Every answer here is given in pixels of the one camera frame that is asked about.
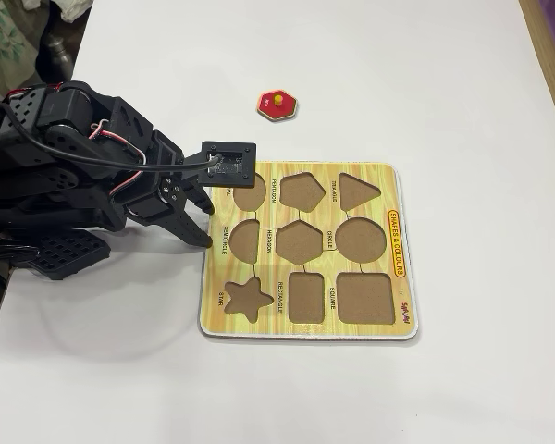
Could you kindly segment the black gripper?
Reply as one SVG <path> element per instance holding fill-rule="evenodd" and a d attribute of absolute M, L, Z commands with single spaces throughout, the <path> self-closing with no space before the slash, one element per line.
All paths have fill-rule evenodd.
<path fill-rule="evenodd" d="M 138 156 L 139 164 L 181 165 L 187 161 L 175 143 L 119 97 L 113 107 L 113 132 L 124 148 Z M 191 201 L 208 215 L 215 212 L 197 176 L 196 171 L 129 172 L 122 176 L 126 184 L 114 187 L 113 202 L 134 222 L 159 225 L 191 246 L 210 248 L 212 239 L 185 210 L 186 202 Z"/>

